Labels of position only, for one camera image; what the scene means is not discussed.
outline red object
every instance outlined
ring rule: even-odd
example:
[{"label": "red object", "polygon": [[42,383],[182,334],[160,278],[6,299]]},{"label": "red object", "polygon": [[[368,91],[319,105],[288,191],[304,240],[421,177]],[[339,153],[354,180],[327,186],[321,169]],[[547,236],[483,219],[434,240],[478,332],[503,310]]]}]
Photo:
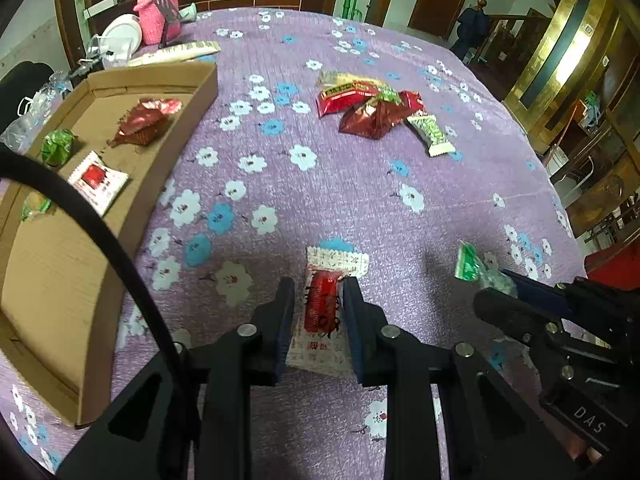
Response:
[{"label": "red object", "polygon": [[86,171],[82,174],[82,180],[90,186],[92,189],[98,189],[104,178],[107,176],[107,172],[95,164],[90,165]]},{"label": "red object", "polygon": [[338,280],[341,272],[316,270],[306,297],[305,330],[330,334],[337,329]]},{"label": "red object", "polygon": [[320,92],[318,114],[322,117],[325,114],[343,112],[375,95],[378,95],[378,87],[364,81],[332,86]]}]

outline black cable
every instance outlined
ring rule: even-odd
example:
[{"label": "black cable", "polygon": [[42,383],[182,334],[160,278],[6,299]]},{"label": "black cable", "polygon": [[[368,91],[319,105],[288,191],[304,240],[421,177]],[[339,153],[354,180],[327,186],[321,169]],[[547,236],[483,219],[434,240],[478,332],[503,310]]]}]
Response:
[{"label": "black cable", "polygon": [[0,150],[0,178],[9,178],[33,187],[33,189],[50,198],[84,229],[91,240],[107,257],[111,267],[116,271],[118,277],[136,302],[149,326],[151,335],[156,340],[160,354],[172,375],[175,387],[184,398],[187,418],[195,436],[200,424],[200,417],[196,403],[191,395],[188,374],[180,363],[180,357],[169,334],[169,329],[165,325],[156,303],[151,298],[133,262],[120,245],[118,239],[107,227],[107,224],[71,185],[57,176],[57,174],[26,156],[17,155],[9,150]]}]

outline cardboard tray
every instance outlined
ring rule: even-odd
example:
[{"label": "cardboard tray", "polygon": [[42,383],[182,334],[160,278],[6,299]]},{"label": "cardboard tray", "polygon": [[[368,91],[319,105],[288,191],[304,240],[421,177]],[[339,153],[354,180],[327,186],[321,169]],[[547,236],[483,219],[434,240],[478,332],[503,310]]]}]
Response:
[{"label": "cardboard tray", "polygon": [[[134,256],[164,182],[185,143],[218,95],[213,63],[115,68],[83,81],[33,143],[57,128],[78,136],[63,178],[93,150],[129,181],[104,216]],[[109,148],[118,119],[141,97],[178,98],[182,110],[144,148]],[[64,420],[95,420],[110,402],[111,367],[124,286],[87,234],[55,208],[20,222],[30,188],[12,182],[0,202],[0,350],[29,386]]]}]

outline purple bedspread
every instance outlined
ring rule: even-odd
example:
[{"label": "purple bedspread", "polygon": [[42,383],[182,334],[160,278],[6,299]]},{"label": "purple bedspread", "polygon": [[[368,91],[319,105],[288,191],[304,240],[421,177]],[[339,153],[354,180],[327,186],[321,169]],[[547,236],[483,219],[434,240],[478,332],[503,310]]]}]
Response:
[{"label": "purple bedspread", "polygon": [[[488,266],[543,283],[584,275],[545,169],[520,127],[447,50],[378,27],[292,10],[207,12],[183,29],[217,40],[220,95],[175,166],[136,265],[172,332],[215,341],[270,300],[281,276],[303,296],[307,246],[370,255],[367,301],[423,342],[480,349],[528,397],[523,347],[474,317],[478,286],[453,277],[459,240]],[[404,124],[382,140],[318,118],[320,70],[422,94],[457,151],[429,158]],[[127,296],[112,393],[156,347]],[[51,469],[80,437],[0,358],[0,410]],[[288,370],[252,393],[254,478],[381,479],[384,390]]]}]

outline pink knitted bag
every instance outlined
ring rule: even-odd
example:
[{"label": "pink knitted bag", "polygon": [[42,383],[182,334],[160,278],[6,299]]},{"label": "pink knitted bag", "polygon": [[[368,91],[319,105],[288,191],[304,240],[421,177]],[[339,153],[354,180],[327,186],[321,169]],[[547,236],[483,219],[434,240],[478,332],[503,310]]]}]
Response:
[{"label": "pink knitted bag", "polygon": [[[178,8],[178,0],[170,0],[175,8]],[[148,45],[160,43],[162,38],[162,27],[164,27],[164,17],[151,0],[138,0],[138,4],[133,7],[140,17],[140,28],[142,28],[142,39]],[[180,34],[180,23],[169,25],[166,32],[167,40],[172,40]]]}]

